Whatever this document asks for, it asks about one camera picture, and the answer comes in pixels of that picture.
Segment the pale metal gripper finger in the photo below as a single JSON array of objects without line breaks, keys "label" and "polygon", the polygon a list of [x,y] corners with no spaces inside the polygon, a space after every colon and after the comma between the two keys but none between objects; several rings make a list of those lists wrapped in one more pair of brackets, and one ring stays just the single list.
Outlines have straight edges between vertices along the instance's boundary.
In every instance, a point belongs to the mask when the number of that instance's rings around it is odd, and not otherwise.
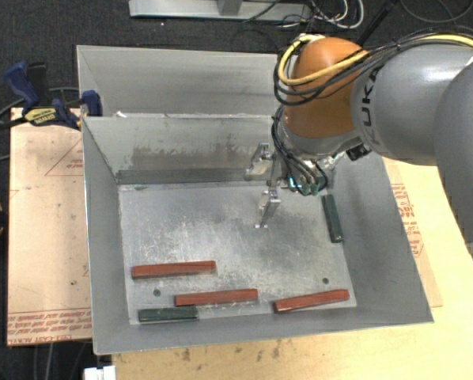
[{"label": "pale metal gripper finger", "polygon": [[246,181],[266,180],[270,167],[270,146],[266,142],[259,143],[251,157],[250,166],[244,172],[244,179]]},{"label": "pale metal gripper finger", "polygon": [[269,221],[280,205],[281,200],[278,197],[278,190],[276,188],[263,190],[259,198],[255,228],[267,228]]}]

